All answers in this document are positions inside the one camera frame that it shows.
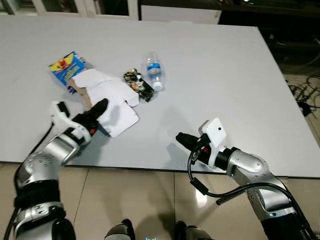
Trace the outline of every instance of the bottle cap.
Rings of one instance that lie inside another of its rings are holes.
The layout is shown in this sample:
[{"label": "bottle cap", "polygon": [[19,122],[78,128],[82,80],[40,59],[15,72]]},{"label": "bottle cap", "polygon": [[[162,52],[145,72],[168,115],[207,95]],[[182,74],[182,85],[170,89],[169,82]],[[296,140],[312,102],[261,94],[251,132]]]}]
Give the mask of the bottle cap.
[{"label": "bottle cap", "polygon": [[160,81],[155,81],[152,86],[157,92],[162,90],[162,83]]}]

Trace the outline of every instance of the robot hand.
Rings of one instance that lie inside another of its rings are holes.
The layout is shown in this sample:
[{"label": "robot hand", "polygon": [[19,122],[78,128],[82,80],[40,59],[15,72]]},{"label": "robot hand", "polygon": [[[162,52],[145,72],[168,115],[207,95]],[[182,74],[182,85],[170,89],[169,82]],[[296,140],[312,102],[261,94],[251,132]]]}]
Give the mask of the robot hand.
[{"label": "robot hand", "polygon": [[[203,195],[226,201],[246,191],[251,206],[269,240],[316,240],[294,197],[270,171],[262,158],[233,147],[226,148],[227,134],[218,118],[200,128],[201,137],[179,133],[176,140],[191,151],[188,159],[190,183]],[[226,193],[211,193],[196,177],[191,165],[199,160],[212,169],[219,168],[240,187]]]},{"label": "robot hand", "polygon": [[9,238],[12,225],[14,237],[19,240],[76,239],[73,226],[65,219],[66,212],[60,202],[58,170],[59,166],[65,165],[79,152],[81,145],[90,142],[97,131],[97,118],[107,106],[108,100],[103,99],[89,111],[71,120],[64,102],[53,104],[49,131],[54,125],[58,134],[35,151],[38,144],[15,172],[15,209],[5,240]]}]

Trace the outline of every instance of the plastic bottle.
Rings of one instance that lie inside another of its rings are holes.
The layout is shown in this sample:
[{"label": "plastic bottle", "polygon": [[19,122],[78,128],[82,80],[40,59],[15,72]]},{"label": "plastic bottle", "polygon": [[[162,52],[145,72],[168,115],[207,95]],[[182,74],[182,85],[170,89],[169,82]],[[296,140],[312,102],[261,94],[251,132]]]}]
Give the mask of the plastic bottle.
[{"label": "plastic bottle", "polygon": [[161,82],[161,68],[158,56],[155,52],[148,52],[146,55],[146,70],[155,91],[162,91],[163,84]]}]

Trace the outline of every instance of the white table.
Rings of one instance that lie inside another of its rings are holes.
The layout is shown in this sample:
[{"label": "white table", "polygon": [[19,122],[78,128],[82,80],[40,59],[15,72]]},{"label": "white table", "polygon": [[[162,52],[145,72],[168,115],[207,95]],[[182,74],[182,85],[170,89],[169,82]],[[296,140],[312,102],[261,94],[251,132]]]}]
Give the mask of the white table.
[{"label": "white table", "polygon": [[133,127],[98,132],[72,164],[184,171],[189,153],[176,134],[198,136],[219,117],[228,146],[261,156],[275,175],[320,177],[320,149],[257,28],[89,18],[0,16],[0,161],[24,160],[50,124],[51,101],[83,109],[48,69],[73,50],[117,76],[144,70],[155,51],[166,89],[134,108]]}]

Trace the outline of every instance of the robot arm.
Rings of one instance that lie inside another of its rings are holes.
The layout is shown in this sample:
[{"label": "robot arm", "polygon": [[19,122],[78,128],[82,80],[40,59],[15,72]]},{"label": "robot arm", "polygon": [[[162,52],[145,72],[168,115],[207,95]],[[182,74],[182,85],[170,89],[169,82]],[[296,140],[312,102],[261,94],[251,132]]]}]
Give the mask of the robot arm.
[{"label": "robot arm", "polygon": [[[238,148],[226,148],[226,132],[218,118],[207,122],[202,136],[179,133],[176,140],[191,151],[188,164],[190,183],[202,194],[215,198],[218,205],[244,192],[269,240],[317,239],[297,202],[284,184],[270,171],[266,161]],[[197,160],[213,169],[221,169],[240,187],[233,191],[215,194],[191,173]]]},{"label": "robot arm", "polygon": [[14,176],[16,217],[12,219],[16,239],[75,239],[60,201],[58,170],[79,152],[80,146],[90,142],[98,127],[97,118],[107,105],[108,100],[103,99],[71,120],[63,102],[53,104],[52,122],[59,133],[31,153]]}]

